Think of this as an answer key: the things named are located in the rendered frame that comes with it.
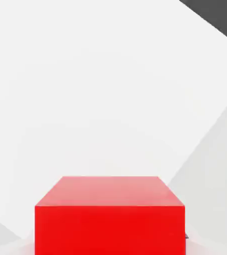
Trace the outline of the small red cube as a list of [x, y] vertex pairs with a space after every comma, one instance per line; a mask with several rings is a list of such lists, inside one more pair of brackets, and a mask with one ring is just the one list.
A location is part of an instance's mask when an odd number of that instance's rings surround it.
[[35, 205], [34, 255], [186, 255], [185, 206], [158, 177], [65, 176]]

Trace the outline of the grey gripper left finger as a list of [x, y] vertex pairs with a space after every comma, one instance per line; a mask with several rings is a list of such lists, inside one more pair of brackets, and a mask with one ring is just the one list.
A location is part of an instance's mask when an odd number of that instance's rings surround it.
[[34, 255], [34, 239], [26, 239], [17, 243], [15, 255]]

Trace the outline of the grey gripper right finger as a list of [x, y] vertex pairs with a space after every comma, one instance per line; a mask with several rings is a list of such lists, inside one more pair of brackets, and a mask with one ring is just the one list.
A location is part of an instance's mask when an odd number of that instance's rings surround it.
[[206, 255], [205, 247], [195, 242], [185, 234], [186, 251], [185, 255]]

